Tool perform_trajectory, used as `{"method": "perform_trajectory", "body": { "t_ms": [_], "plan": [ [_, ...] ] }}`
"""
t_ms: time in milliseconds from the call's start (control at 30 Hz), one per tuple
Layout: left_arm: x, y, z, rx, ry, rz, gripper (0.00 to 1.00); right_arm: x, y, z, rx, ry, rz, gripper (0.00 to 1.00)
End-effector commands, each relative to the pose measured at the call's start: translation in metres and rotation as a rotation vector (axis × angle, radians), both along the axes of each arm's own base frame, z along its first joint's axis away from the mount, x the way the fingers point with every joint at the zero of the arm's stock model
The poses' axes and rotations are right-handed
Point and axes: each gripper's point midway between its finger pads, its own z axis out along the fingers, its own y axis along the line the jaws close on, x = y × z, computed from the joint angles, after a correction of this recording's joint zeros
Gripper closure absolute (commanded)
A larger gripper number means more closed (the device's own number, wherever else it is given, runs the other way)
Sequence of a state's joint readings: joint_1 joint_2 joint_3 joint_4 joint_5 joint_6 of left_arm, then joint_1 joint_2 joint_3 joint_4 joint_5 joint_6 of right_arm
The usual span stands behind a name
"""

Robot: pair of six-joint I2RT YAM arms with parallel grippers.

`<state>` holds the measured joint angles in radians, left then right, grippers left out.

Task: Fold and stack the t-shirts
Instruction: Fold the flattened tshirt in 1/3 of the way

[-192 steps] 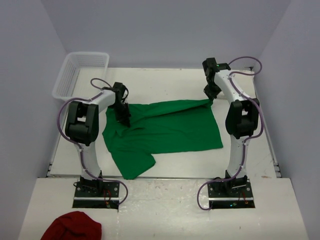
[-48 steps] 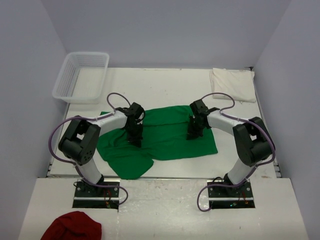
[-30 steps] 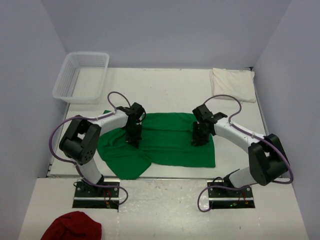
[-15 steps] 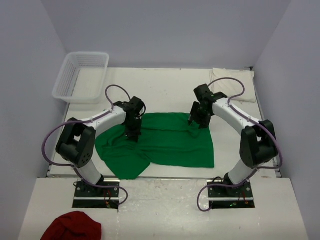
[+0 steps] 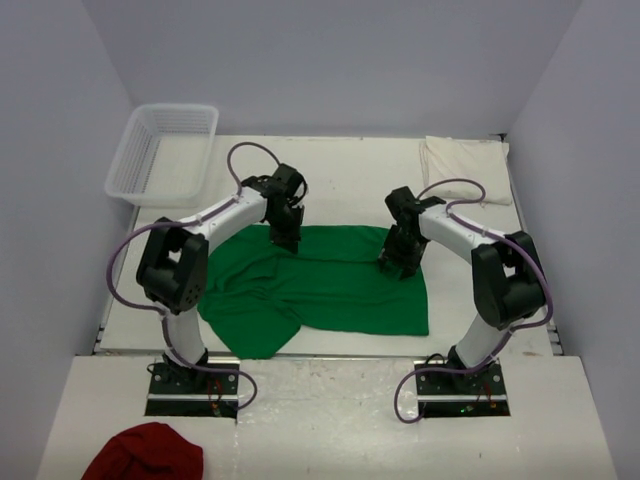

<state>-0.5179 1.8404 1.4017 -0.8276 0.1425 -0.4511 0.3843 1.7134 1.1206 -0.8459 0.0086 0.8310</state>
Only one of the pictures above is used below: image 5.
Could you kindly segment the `green t shirt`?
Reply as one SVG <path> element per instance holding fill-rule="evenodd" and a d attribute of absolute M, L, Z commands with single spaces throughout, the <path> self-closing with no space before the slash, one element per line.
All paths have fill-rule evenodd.
<path fill-rule="evenodd" d="M 208 259 L 200 318 L 241 359 L 273 357 L 304 327 L 382 336 L 426 337 L 428 295 L 422 274 L 407 279 L 379 267 L 387 229 L 305 226 L 299 250 L 272 244 L 251 225 Z"/>

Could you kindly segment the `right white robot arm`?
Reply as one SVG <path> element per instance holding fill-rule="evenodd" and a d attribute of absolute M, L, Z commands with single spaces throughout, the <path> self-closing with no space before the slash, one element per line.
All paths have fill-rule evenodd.
<path fill-rule="evenodd" d="M 505 234 L 455 214 L 454 204 L 431 196 L 420 199 L 404 186 L 385 204 L 394 219 L 378 256 L 381 269 L 391 264 L 402 279 L 421 266 L 426 247 L 436 242 L 471 267 L 476 316 L 446 363 L 429 372 L 446 375 L 456 392 L 467 393 L 482 379 L 524 321 L 551 305 L 549 288 L 533 239 L 523 231 Z"/>

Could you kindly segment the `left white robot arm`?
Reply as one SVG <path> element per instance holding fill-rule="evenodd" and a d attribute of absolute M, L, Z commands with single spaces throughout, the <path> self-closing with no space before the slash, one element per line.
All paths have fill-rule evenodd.
<path fill-rule="evenodd" d="M 225 201 L 178 222 L 162 218 L 150 226 L 136 281 L 159 313 L 165 359 L 175 364 L 172 380 L 183 391 L 198 392 L 208 374 L 228 372 L 206 365 L 198 324 L 196 307 L 205 293 L 210 254 L 255 223 L 269 225 L 271 244 L 297 253 L 307 191 L 303 175 L 281 164 L 272 175 L 242 181 Z"/>

